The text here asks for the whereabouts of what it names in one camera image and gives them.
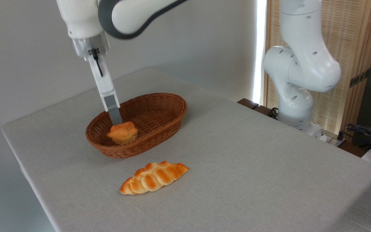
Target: oval basket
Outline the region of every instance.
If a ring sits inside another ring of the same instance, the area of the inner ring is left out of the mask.
[[[142,95],[121,104],[123,122],[131,121],[138,129],[137,139],[124,145],[107,137],[112,127],[108,112],[102,112],[87,126],[88,142],[113,158],[128,158],[141,154],[169,139],[179,129],[187,111],[186,101],[172,93]]]

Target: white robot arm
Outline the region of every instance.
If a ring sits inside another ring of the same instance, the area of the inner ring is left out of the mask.
[[[264,57],[279,98],[278,120],[320,138],[321,127],[310,121],[313,98],[306,89],[331,91],[341,75],[321,34],[321,0],[281,0],[280,20],[289,47],[274,46]]]
[[[57,0],[78,56],[89,61],[104,108],[114,125],[122,123],[119,101],[104,57],[112,36],[138,36],[156,17],[186,0]]]

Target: braided bread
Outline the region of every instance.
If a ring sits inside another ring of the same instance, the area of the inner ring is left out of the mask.
[[[137,170],[120,188],[122,194],[142,194],[157,191],[165,185],[170,185],[188,171],[182,163],[171,164],[167,161],[149,163],[143,169]]]

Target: gray tablecloth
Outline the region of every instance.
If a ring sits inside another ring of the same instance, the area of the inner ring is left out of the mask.
[[[103,111],[96,89],[3,128],[57,231],[371,231],[371,163],[152,69],[115,86],[121,102],[181,95],[180,130],[138,156],[106,157],[84,134]],[[190,170],[156,192],[119,193],[163,160]]]

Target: bread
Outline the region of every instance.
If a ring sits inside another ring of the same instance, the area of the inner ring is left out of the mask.
[[[137,138],[138,129],[134,123],[126,122],[123,124],[113,125],[107,134],[116,144],[123,145],[134,141]]]
[[[165,185],[178,180],[189,170],[184,164],[171,164],[167,161],[149,163],[143,169],[137,170],[134,175],[122,184],[119,191],[122,194],[143,194],[148,191],[157,191]]]

